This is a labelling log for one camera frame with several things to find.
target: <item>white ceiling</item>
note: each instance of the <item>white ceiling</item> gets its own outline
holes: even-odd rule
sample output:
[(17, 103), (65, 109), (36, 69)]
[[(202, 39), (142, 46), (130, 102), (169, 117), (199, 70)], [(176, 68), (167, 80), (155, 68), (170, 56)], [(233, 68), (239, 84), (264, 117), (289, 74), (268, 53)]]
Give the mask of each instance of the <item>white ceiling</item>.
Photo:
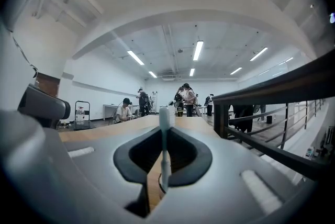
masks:
[[(198, 61), (193, 56), (198, 40), (204, 45)], [(142, 68), (126, 52), (124, 43), (145, 64)], [(272, 35), (245, 26), (218, 22), (175, 23), (157, 26), (113, 40), (105, 45), (112, 59), (140, 76), (148, 77), (148, 71), (157, 76), (181, 75), (188, 77), (195, 68), (193, 78), (236, 78), (262, 65), (265, 59), (291, 44)], [(269, 49), (250, 62), (264, 47)], [(243, 69), (230, 75), (238, 67)]]
[[(131, 3), (131, 1), (36, 0), (37, 10), (38, 7), (41, 7), (37, 17), (44, 12), (49, 13), (55, 20), (81, 36), (90, 32), (91, 28), (97, 24), (104, 23), (108, 15), (112, 15), (114, 10), (118, 10), (121, 4)], [(332, 41), (331, 46), (333, 46), (333, 33), (326, 23), (328, 16), (323, 0), (261, 1), (274, 4), (273, 10), (279, 10), (287, 16), (312, 44), (313, 50), (317, 52), (316, 55), (330, 49), (327, 47), (328, 41)], [(143, 27), (143, 29), (137, 27), (141, 30), (117, 37), (117, 39), (104, 39), (97, 45), (105, 46), (111, 54), (111, 59), (116, 59), (120, 65), (126, 66), (143, 77), (148, 76), (148, 70), (152, 70), (157, 75), (188, 76), (190, 68), (196, 68), (194, 76), (201, 78), (224, 78), (242, 66), (243, 70), (236, 74), (236, 76), (240, 76), (247, 70), (260, 65), (262, 58), (269, 57), (284, 47), (296, 46), (296, 44), (292, 45), (272, 33), (252, 28), (250, 26), (252, 24), (248, 24), (248, 26), (237, 25), (230, 22), (229, 19), (224, 22), (211, 22), (206, 19), (197, 22), (179, 20), (179, 22), (181, 21), (186, 22), (175, 22), (168, 25), (159, 21), (154, 22), (152, 25), (155, 27)], [(204, 40), (205, 45), (199, 61), (195, 63), (192, 59), (198, 37), (200, 40)], [(320, 49), (318, 44), (321, 44), (325, 49)], [(257, 61), (250, 62), (253, 54), (265, 46), (269, 47), (269, 50)], [(126, 51), (129, 49), (138, 54), (145, 63), (145, 68), (139, 67), (128, 56)], [(182, 49), (183, 52), (177, 53), (178, 49)]]

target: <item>black railing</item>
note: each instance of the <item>black railing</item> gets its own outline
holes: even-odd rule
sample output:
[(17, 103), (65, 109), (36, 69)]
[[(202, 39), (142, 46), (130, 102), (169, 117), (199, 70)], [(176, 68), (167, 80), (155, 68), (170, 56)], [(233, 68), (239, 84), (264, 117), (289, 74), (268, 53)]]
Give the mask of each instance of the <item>black railing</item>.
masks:
[[(224, 139), (239, 139), (240, 142), (248, 144), (249, 149), (256, 149), (261, 154), (266, 154), (276, 161), (286, 165), (294, 171), (316, 180), (322, 173), (324, 165), (304, 159), (284, 151), (285, 141), (298, 132), (302, 127), (307, 128), (308, 120), (317, 110), (321, 109), (324, 99), (335, 96), (335, 51), (318, 58), (294, 71), (282, 76), (268, 80), (251, 87), (220, 95), (213, 98), (214, 101), (214, 130)], [(296, 106), (296, 103), (303, 102), (304, 105), (297, 112), (289, 115), (289, 107)], [(269, 111), (260, 115), (246, 116), (237, 119), (229, 119), (228, 110), (230, 105), (268, 105), (285, 104), (280, 109)], [(285, 110), (285, 118), (262, 130), (243, 133), (230, 125), (238, 122), (253, 120), (261, 116), (268, 116)], [(299, 116), (305, 110), (304, 115), (297, 121), (291, 119)], [(264, 132), (280, 124), (284, 125), (283, 131), (261, 141), (255, 138), (255, 134)], [(269, 143), (282, 136), (282, 139), (275, 143)]]

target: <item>backpack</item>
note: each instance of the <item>backpack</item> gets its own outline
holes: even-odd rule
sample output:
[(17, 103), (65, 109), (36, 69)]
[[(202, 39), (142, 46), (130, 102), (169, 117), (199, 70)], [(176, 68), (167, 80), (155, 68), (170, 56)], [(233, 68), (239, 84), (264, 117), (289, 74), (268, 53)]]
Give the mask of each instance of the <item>backpack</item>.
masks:
[(208, 97), (206, 97), (205, 104), (204, 104), (204, 106), (205, 106), (205, 107), (207, 107), (207, 105), (208, 105), (208, 102), (209, 102), (209, 96), (208, 96)]

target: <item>ceiling light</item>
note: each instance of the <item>ceiling light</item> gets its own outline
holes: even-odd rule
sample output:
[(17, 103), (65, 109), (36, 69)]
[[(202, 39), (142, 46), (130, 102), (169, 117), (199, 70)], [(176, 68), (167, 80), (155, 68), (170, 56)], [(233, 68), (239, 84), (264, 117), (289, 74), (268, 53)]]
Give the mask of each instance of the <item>ceiling light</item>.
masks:
[(128, 54), (130, 54), (140, 65), (144, 65), (144, 63), (137, 57), (137, 55), (134, 54), (133, 51), (127, 51)]
[(267, 50), (267, 47), (264, 47), (264, 49), (259, 52), (257, 55), (255, 55), (250, 61), (254, 61), (256, 58), (258, 58), (262, 53), (264, 53)]
[(149, 73), (151, 74), (152, 77), (157, 78), (157, 76), (152, 71), (149, 71)]
[(240, 69), (241, 69), (241, 67), (239, 67), (237, 70), (235, 70), (232, 73), (230, 73), (230, 75), (233, 75), (234, 73), (237, 73)]
[(203, 47), (204, 41), (198, 41), (197, 42), (197, 47), (195, 49), (195, 53), (194, 53), (194, 58), (193, 60), (198, 60), (200, 52), (201, 52), (201, 48)]
[(278, 75), (278, 74), (281, 74), (281, 73), (282, 73), (282, 71), (281, 71), (281, 72), (278, 72), (278, 73), (276, 73), (276, 74), (273, 74), (272, 77), (273, 77), (273, 76), (276, 76), (276, 75)]
[(268, 71), (269, 71), (269, 70), (267, 70), (267, 71), (264, 71), (264, 72), (262, 72), (261, 74), (258, 74), (258, 76), (259, 76), (259, 75), (262, 75), (262, 74), (264, 74), (265, 72), (268, 72)]

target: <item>table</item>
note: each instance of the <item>table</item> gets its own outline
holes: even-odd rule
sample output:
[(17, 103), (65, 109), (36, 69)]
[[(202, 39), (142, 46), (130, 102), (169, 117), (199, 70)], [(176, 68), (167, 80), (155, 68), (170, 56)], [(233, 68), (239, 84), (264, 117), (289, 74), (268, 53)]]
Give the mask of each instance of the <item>table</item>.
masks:
[(202, 106), (202, 107), (198, 107), (198, 109), (200, 110), (201, 109), (201, 114), (203, 115), (203, 116), (205, 116), (206, 115), (206, 109), (207, 109), (207, 107), (204, 107), (204, 106)]
[[(209, 136), (219, 137), (219, 135), (214, 132), (213, 128), (208, 123), (206, 123), (202, 117), (176, 117), (175, 123), (178, 127), (194, 130), (196, 132), (203, 133)], [(156, 127), (158, 125), (159, 116), (147, 115), (131, 121), (122, 122), (117, 125), (110, 125), (74, 132), (63, 132), (59, 133), (59, 136), (63, 142), (95, 140), (103, 137), (120, 135), (124, 133), (125, 130), (139, 130), (146, 127)], [(151, 210), (153, 210), (160, 201), (158, 177), (161, 173), (161, 161), (162, 154), (156, 160), (147, 177), (149, 204)]]
[[(106, 116), (105, 116), (106, 115), (106, 113), (105, 113), (106, 108), (113, 108), (115, 110), (115, 109), (117, 109), (117, 107), (118, 106), (116, 106), (116, 105), (104, 104), (103, 105), (103, 119), (105, 120), (105, 118), (106, 118)], [(134, 114), (134, 109), (133, 108), (134, 107), (139, 108), (139, 105), (129, 105), (128, 107), (130, 108), (131, 114)]]

